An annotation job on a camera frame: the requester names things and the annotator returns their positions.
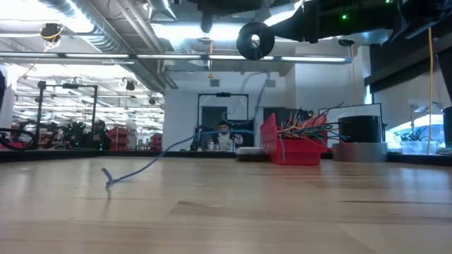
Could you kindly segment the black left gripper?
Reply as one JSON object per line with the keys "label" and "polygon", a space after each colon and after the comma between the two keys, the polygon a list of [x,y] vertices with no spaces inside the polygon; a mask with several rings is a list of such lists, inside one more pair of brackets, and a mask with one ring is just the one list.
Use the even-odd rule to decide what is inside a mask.
{"label": "black left gripper", "polygon": [[209,34],[213,26],[213,16],[256,11],[262,7],[262,0],[187,0],[202,11],[201,30]]}

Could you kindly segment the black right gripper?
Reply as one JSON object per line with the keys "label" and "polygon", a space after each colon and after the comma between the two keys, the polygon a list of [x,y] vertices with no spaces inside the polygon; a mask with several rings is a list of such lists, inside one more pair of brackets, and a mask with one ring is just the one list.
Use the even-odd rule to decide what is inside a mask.
{"label": "black right gripper", "polygon": [[270,26],[276,37],[314,44],[319,39],[331,37],[322,18],[332,9],[332,0],[303,0],[303,12],[296,12],[291,18]]}

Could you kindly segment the black cord spool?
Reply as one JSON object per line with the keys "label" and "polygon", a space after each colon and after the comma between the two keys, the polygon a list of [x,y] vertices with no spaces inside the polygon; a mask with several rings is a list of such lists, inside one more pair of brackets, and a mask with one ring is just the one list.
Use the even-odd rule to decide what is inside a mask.
{"label": "black cord spool", "polygon": [[236,46],[238,52],[248,60],[259,60],[273,50],[275,36],[265,23],[247,23],[239,31]]}

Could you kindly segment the person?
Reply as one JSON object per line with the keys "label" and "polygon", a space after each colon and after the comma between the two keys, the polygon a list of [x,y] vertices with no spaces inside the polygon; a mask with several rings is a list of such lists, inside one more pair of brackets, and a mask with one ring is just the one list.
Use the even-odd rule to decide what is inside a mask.
{"label": "person", "polygon": [[236,149],[240,148],[243,145],[244,139],[241,134],[225,132],[230,130],[230,126],[225,121],[218,123],[218,130],[222,132],[212,134],[213,142],[217,149],[234,152]]}
{"label": "person", "polygon": [[112,140],[107,134],[106,123],[103,120],[97,120],[94,125],[94,131],[89,134],[88,147],[98,150],[109,150]]}

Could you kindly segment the long ceiling light bar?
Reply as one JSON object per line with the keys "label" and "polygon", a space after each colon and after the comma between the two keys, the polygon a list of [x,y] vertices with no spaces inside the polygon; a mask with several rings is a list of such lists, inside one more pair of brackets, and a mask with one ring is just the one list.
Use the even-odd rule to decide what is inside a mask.
{"label": "long ceiling light bar", "polygon": [[[49,52],[0,52],[2,58],[36,59],[109,59],[109,60],[206,60],[206,61],[246,61],[243,56],[222,54],[85,54]],[[350,64],[350,57],[340,56],[265,56],[260,61],[293,62],[300,64]]]}

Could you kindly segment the black tape roll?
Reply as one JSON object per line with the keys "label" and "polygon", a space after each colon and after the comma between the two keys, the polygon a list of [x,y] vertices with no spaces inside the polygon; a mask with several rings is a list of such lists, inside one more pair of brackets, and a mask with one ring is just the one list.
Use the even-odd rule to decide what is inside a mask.
{"label": "black tape roll", "polygon": [[339,134],[347,143],[380,143],[379,116],[347,116],[338,119]]}

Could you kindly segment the red plastic bin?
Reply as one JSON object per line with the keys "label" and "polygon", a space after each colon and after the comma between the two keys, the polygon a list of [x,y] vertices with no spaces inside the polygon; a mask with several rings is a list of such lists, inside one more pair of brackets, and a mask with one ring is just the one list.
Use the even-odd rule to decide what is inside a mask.
{"label": "red plastic bin", "polygon": [[276,115],[271,114],[260,127],[261,149],[270,161],[279,165],[318,165],[321,154],[328,150],[325,138],[296,135],[289,138],[282,134],[276,124]]}

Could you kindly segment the grey plastic case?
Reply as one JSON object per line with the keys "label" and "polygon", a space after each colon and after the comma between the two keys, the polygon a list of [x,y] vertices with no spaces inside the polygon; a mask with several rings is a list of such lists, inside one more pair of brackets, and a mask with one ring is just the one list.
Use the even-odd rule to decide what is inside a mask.
{"label": "grey plastic case", "polygon": [[269,162],[270,157],[260,147],[240,147],[236,151],[239,162]]}

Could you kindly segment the red shelf rack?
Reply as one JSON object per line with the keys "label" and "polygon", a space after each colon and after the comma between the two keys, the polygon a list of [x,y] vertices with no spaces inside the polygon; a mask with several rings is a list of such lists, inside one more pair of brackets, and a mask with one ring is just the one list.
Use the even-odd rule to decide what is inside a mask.
{"label": "red shelf rack", "polygon": [[136,129],[130,126],[115,126],[107,131],[111,139],[111,151],[130,151],[136,149]]}

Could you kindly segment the clear plastic container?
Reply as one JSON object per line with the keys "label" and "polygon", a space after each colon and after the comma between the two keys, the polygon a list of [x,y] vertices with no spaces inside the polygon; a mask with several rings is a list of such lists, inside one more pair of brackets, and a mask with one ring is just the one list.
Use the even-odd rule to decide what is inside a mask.
{"label": "clear plastic container", "polygon": [[404,155],[427,155],[429,148],[427,141],[401,141],[400,145]]}

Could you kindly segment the black gantry frame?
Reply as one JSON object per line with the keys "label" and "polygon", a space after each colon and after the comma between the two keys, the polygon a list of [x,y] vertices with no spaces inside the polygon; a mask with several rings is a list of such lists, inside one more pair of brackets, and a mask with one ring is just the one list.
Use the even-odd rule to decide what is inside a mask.
{"label": "black gantry frame", "polygon": [[[32,138],[33,147],[38,148],[40,141],[40,124],[42,118],[42,103],[44,97],[44,90],[47,87],[61,87],[63,89],[78,89],[80,84],[72,84],[72,83],[63,83],[62,85],[48,85],[46,81],[39,81],[37,83],[37,87],[39,88],[39,97],[38,97],[38,108],[37,108],[37,120],[36,120],[36,128],[35,128],[35,136]],[[93,109],[92,109],[92,123],[91,123],[91,132],[94,132],[94,124],[95,124],[95,116],[97,109],[97,98],[98,98],[98,86],[97,85],[86,85],[86,87],[94,89],[93,95]]]}
{"label": "black gantry frame", "polygon": [[[238,102],[244,103],[244,112],[241,113],[241,119],[233,119],[235,112],[233,107],[238,105]],[[249,114],[249,96],[245,94],[237,94],[230,92],[216,92],[216,93],[201,93],[197,97],[196,110],[196,127],[195,138],[192,142],[191,149],[198,150],[197,138],[198,130],[201,126],[210,128],[210,141],[206,151],[222,151],[217,149],[213,142],[212,134],[221,133],[218,130],[218,123],[227,120],[252,120]]]}

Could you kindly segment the silver ventilation duct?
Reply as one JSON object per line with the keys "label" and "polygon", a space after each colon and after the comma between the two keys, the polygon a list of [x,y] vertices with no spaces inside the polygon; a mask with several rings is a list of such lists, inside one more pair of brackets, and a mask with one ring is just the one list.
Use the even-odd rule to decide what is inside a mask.
{"label": "silver ventilation duct", "polygon": [[[70,21],[87,21],[93,28],[89,33],[94,37],[86,38],[96,50],[105,54],[134,54],[135,51],[126,43],[118,32],[107,22],[101,13],[88,0],[37,0],[51,11],[61,14]],[[166,88],[177,88],[173,80],[165,74],[158,74],[138,60],[126,67],[139,81],[149,89],[162,94]]]}

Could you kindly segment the black metal table frame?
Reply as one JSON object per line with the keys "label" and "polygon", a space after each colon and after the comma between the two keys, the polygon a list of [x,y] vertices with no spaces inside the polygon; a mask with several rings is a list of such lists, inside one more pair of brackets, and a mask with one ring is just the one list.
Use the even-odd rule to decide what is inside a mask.
{"label": "black metal table frame", "polygon": [[[156,157],[159,152],[147,151],[100,151],[100,150],[33,150],[17,152],[0,150],[0,163],[32,162],[53,159],[85,159],[91,157]],[[167,152],[165,157],[173,158],[208,158],[235,159],[231,152]],[[452,156],[441,155],[398,155],[388,154],[387,162],[405,164],[423,164],[431,166],[452,167]]]}

